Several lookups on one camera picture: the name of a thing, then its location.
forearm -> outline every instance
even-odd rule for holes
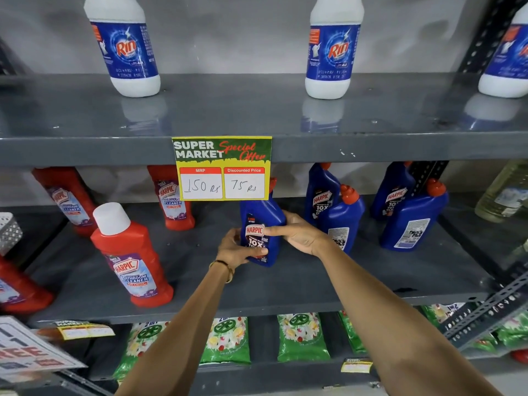
[[[228,276],[223,264],[209,268],[180,312],[138,359],[116,396],[188,393]]]
[[[459,394],[500,394],[437,328],[332,241],[322,242],[317,255],[390,394],[436,394],[426,381],[444,394],[455,379]]]

person's left arm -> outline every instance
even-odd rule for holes
[[[249,256],[267,254],[267,249],[241,247],[240,231],[232,229],[222,239],[216,262],[158,339],[137,360],[115,396],[186,395],[202,357],[220,296],[230,269]]]

hand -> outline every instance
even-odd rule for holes
[[[247,257],[259,257],[268,253],[268,249],[261,247],[244,247],[240,246],[239,242],[240,228],[230,229],[220,242],[220,246],[218,246],[218,254],[216,255],[216,260],[225,261],[233,272],[236,267],[247,262]]]
[[[264,235],[284,236],[288,243],[297,250],[313,255],[317,255],[318,248],[322,244],[327,242],[334,243],[325,233],[311,226],[299,215],[286,210],[282,211],[286,216],[286,225],[268,226],[264,228]]]

blue bottle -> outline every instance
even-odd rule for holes
[[[319,213],[331,207],[339,196],[341,183],[328,172],[330,165],[331,163],[315,163],[308,173],[304,219],[313,226],[317,226]]]
[[[266,255],[247,258],[261,266],[275,264],[281,246],[281,237],[265,236],[263,234],[264,227],[286,225],[284,213],[273,200],[273,189],[276,183],[276,178],[269,179],[269,200],[243,200],[240,202],[240,218],[242,220],[240,244],[245,247],[268,249]]]
[[[445,188],[437,179],[429,179],[426,194],[400,203],[381,234],[381,247],[394,251],[414,250],[449,202]]]
[[[384,221],[393,214],[394,208],[405,199],[415,184],[407,168],[412,161],[396,161],[388,166],[376,197],[370,206],[373,219]]]
[[[365,212],[365,204],[358,192],[348,185],[341,185],[340,203],[319,214],[317,227],[349,254],[358,232],[360,219]]]

green circular logo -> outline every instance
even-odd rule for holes
[[[149,326],[145,329],[142,329],[140,333],[137,334],[138,339],[147,339],[153,336],[156,336],[158,333],[162,332],[161,325]]]
[[[291,325],[304,325],[310,320],[307,314],[295,314],[292,319],[290,319]]]
[[[234,319],[226,319],[225,321],[222,321],[220,324],[215,326],[214,331],[219,334],[224,334],[230,330],[232,330],[237,323]]]

